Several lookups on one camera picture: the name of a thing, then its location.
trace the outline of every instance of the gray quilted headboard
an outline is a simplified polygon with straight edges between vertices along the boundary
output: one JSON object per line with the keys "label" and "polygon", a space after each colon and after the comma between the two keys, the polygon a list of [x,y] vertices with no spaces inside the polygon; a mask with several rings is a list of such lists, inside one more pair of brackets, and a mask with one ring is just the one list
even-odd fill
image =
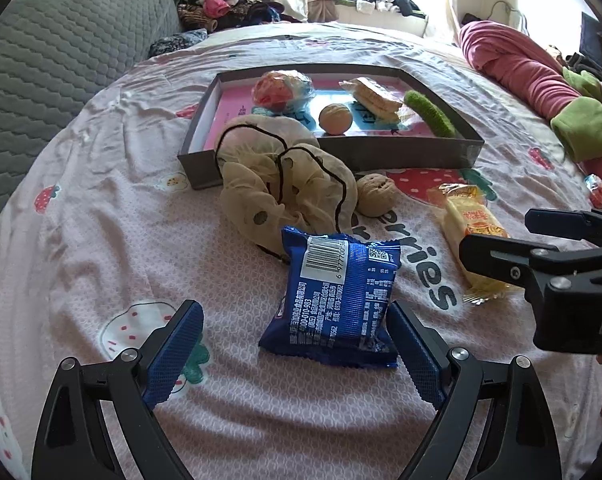
{"label": "gray quilted headboard", "polygon": [[13,0],[0,17],[0,212],[99,90],[180,31],[174,0]]}

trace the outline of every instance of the cardboard tray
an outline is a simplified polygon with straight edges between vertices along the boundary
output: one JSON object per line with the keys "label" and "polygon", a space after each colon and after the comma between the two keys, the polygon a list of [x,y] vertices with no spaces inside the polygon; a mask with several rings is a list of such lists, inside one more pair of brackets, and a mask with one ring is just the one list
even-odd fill
{"label": "cardboard tray", "polygon": [[[347,80],[366,76],[381,85],[399,83],[425,94],[436,104],[456,128],[457,138],[395,136],[385,134],[329,136],[315,132],[321,149],[340,158],[350,170],[400,170],[403,168],[471,168],[484,144],[481,136],[446,102],[427,86],[398,68],[373,65],[311,63],[261,66],[231,70],[216,75],[201,99],[183,147],[178,154],[183,169],[194,189],[222,183],[214,163],[214,150],[207,137],[217,115],[223,92],[238,87],[253,86],[265,72],[298,70],[312,78],[318,86],[321,80]],[[233,117],[226,117],[225,122]]]}

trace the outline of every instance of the screw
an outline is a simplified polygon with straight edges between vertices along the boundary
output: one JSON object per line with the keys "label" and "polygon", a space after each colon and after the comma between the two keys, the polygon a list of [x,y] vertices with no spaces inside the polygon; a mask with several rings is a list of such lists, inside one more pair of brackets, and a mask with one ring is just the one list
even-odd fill
{"label": "screw", "polygon": [[72,370],[75,364],[75,359],[73,357],[68,357],[67,359],[63,359],[63,361],[61,362],[61,368],[66,371]]}
{"label": "screw", "polygon": [[521,368],[529,368],[532,365],[530,359],[528,359],[524,355],[519,355],[516,357],[516,364],[519,365]]}
{"label": "screw", "polygon": [[566,290],[572,286],[572,282],[565,276],[555,276],[550,280],[550,285],[559,290]]}
{"label": "screw", "polygon": [[139,355],[139,352],[136,351],[136,348],[126,348],[120,353],[121,361],[129,363],[130,361],[134,361]]}
{"label": "screw", "polygon": [[465,348],[452,348],[452,357],[457,361],[465,361],[470,356],[470,353]]}

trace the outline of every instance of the green fuzzy toy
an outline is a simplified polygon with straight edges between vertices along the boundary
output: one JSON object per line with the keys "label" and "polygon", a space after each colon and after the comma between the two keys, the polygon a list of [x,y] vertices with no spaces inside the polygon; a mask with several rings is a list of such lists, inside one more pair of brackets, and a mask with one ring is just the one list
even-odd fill
{"label": "green fuzzy toy", "polygon": [[405,92],[405,104],[421,116],[437,137],[456,137],[452,121],[443,113],[443,110],[416,90]]}

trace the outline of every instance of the bed sheet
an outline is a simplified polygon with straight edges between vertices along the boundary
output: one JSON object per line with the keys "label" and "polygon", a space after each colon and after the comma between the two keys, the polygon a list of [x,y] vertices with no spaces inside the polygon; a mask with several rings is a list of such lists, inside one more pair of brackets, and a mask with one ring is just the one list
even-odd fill
{"label": "bed sheet", "polygon": [[[434,417],[403,367],[333,368],[258,350],[287,269],[223,217],[218,188],[190,189],[175,158],[217,72],[344,60],[402,68],[485,139],[475,169],[498,196],[490,207],[511,236],[583,247],[527,233],[523,218],[531,207],[588,207],[580,178],[531,158],[529,150],[541,145],[526,117],[458,62],[369,30],[324,26],[303,37],[298,28],[276,34],[274,27],[220,33],[136,66],[50,142],[1,213],[0,458],[15,478],[28,478],[40,410],[60,360],[73,355],[88,364],[140,346],[187,298],[204,307],[204,335],[156,415],[197,479],[240,472],[243,479],[390,480]],[[521,291],[482,306],[462,303],[466,283],[422,200],[439,175],[460,178],[395,173],[406,194],[380,219],[354,216],[355,235],[402,238],[393,298],[413,302],[450,345],[499,362],[530,357],[565,478],[579,478],[600,441],[602,368],[588,356],[535,348]],[[465,477],[485,413],[481,404],[452,478]],[[112,409],[106,420],[124,470],[138,478]]]}

